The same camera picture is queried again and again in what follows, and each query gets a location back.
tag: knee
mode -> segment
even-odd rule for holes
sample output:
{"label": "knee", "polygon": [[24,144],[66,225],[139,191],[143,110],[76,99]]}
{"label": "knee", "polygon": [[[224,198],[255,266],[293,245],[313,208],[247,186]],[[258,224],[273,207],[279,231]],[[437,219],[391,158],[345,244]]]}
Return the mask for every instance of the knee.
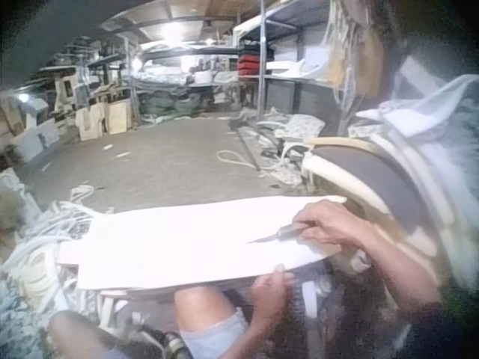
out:
{"label": "knee", "polygon": [[176,307],[189,306],[207,301],[218,295],[219,292],[214,288],[207,286],[195,286],[193,288],[182,289],[174,293],[174,304]]}
{"label": "knee", "polygon": [[80,316],[78,313],[71,310],[62,310],[55,313],[48,323],[48,332],[53,336],[63,333],[78,316]]}

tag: left hand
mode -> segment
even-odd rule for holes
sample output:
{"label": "left hand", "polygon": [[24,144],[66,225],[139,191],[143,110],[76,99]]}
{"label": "left hand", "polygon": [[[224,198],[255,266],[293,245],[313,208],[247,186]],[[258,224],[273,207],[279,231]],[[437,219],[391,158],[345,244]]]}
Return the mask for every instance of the left hand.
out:
{"label": "left hand", "polygon": [[254,306],[251,329],[258,335],[271,334],[281,323],[293,279],[293,274],[285,273],[284,266],[279,265],[272,274],[263,275],[254,282],[251,288]]}

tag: black fabric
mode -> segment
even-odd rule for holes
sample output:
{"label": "black fabric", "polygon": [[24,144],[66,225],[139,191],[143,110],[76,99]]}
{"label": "black fabric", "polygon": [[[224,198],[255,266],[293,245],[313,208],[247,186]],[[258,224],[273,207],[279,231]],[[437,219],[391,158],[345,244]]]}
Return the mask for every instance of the black fabric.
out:
{"label": "black fabric", "polygon": [[462,338],[461,330],[452,318],[438,307],[427,307],[415,316],[406,345],[395,358],[463,358],[460,356]]}
{"label": "black fabric", "polygon": [[408,233],[424,224],[427,208],[410,180],[378,156],[351,147],[324,146],[313,150],[371,187]]}

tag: white foam sheet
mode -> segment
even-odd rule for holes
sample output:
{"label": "white foam sheet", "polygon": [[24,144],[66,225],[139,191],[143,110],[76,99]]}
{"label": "white foam sheet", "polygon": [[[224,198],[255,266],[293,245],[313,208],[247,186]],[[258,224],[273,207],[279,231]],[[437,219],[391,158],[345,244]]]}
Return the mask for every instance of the white foam sheet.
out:
{"label": "white foam sheet", "polygon": [[95,218],[82,240],[78,288],[157,289],[294,269],[338,246],[249,243],[291,223],[307,203],[343,197],[260,197],[142,209]]}

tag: shelf post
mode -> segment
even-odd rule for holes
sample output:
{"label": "shelf post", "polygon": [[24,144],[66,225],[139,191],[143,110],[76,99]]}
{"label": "shelf post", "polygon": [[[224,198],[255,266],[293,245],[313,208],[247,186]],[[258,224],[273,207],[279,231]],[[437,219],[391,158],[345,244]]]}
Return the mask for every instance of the shelf post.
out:
{"label": "shelf post", "polygon": [[264,99],[266,86],[264,75],[266,73],[266,6],[264,0],[260,0],[261,30],[260,30],[260,75],[257,92],[257,122],[264,119]]}
{"label": "shelf post", "polygon": [[133,109],[133,117],[136,120],[137,124],[141,124],[141,115],[140,115],[140,108],[138,104],[138,96],[136,94],[136,88],[135,85],[133,84],[133,73],[132,73],[132,55],[131,55],[131,49],[129,48],[129,40],[128,37],[125,37],[124,41],[125,45],[125,53],[126,53],[126,69],[128,71],[128,87],[129,87],[129,97],[132,103],[132,109]]}

